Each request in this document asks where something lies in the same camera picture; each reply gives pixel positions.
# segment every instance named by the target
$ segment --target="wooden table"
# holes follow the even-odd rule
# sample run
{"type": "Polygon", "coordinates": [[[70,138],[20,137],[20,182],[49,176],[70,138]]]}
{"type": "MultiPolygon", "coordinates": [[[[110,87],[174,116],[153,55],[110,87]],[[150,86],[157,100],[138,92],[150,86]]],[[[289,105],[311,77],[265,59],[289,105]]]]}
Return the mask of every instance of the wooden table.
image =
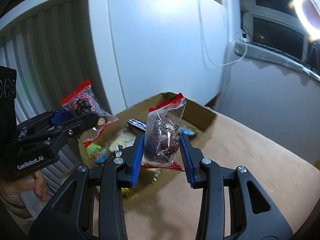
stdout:
{"type": "MultiPolygon", "coordinates": [[[[295,233],[320,198],[320,171],[248,127],[218,114],[212,137],[202,149],[220,166],[250,170],[295,233]]],[[[195,239],[202,190],[193,190],[179,173],[159,192],[125,212],[129,240],[195,239]]],[[[94,232],[97,235],[97,217],[94,232]]],[[[230,233],[226,201],[225,235],[230,233]]]]}

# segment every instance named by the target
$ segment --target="black device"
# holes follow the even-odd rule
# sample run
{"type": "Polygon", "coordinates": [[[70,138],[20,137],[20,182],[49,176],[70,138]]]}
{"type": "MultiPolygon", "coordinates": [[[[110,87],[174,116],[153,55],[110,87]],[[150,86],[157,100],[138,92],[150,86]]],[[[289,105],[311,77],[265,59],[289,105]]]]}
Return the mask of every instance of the black device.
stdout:
{"type": "MultiPolygon", "coordinates": [[[[15,70],[0,67],[0,177],[16,180],[59,160],[58,151],[72,136],[92,128],[94,113],[73,117],[66,110],[46,112],[18,126],[15,120],[15,70]]],[[[126,240],[121,187],[138,179],[144,135],[103,167],[82,165],[54,194],[29,232],[32,240],[126,240]],[[95,186],[100,188],[99,233],[92,235],[95,186]]],[[[292,231],[281,212],[244,167],[220,167],[193,148],[186,135],[180,151],[187,180],[203,197],[197,240],[288,240],[292,231]],[[224,237],[224,193],[229,187],[231,235],[224,237]]]]}

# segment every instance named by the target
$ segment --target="silver screw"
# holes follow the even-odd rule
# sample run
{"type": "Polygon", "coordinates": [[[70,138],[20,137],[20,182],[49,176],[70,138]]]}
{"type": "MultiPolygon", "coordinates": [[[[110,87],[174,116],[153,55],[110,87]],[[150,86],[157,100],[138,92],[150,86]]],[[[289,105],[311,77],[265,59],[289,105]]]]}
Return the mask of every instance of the silver screw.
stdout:
{"type": "Polygon", "coordinates": [[[209,158],[203,158],[201,160],[204,164],[210,164],[211,163],[211,160],[209,158]]]}
{"type": "Polygon", "coordinates": [[[122,159],[122,158],[115,158],[115,159],[113,160],[113,162],[114,162],[115,164],[121,164],[121,163],[123,163],[123,159],[122,159]]]}
{"type": "Polygon", "coordinates": [[[245,172],[247,172],[247,168],[244,167],[244,166],[239,166],[238,167],[238,171],[241,172],[241,173],[245,173],[245,172]]]}
{"type": "Polygon", "coordinates": [[[84,172],[84,171],[86,171],[87,170],[87,166],[85,166],[85,165],[80,165],[79,167],[78,167],[78,171],[79,172],[84,172]]]}

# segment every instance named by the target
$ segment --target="transparent plastic bag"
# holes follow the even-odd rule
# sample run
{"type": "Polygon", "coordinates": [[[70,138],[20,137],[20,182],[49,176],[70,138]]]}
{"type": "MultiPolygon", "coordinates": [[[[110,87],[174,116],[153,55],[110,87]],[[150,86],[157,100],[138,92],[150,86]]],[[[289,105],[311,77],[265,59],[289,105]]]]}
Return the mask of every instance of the transparent plastic bag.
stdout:
{"type": "Polygon", "coordinates": [[[186,100],[180,93],[149,109],[141,168],[180,170],[174,160],[179,150],[180,120],[186,100]]]}
{"type": "Polygon", "coordinates": [[[103,130],[111,123],[119,120],[117,117],[104,111],[96,101],[91,90],[91,83],[85,80],[75,91],[61,101],[63,108],[71,111],[74,116],[80,116],[89,112],[94,112],[100,118],[97,125],[93,128],[88,136],[83,137],[82,142],[85,147],[88,147],[94,140],[100,137],[103,130]]]}

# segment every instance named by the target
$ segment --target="window frame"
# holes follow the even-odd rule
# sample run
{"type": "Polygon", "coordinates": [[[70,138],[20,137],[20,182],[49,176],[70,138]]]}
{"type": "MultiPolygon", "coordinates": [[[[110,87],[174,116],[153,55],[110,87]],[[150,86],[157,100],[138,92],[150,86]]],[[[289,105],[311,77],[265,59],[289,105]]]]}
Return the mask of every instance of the window frame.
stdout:
{"type": "Polygon", "coordinates": [[[245,31],[248,31],[251,37],[253,37],[254,18],[272,22],[302,34],[304,38],[301,61],[306,61],[308,54],[309,34],[298,18],[281,11],[259,6],[256,4],[256,0],[240,0],[240,8],[241,12],[243,13],[243,17],[241,19],[242,25],[247,28],[245,31]]]}

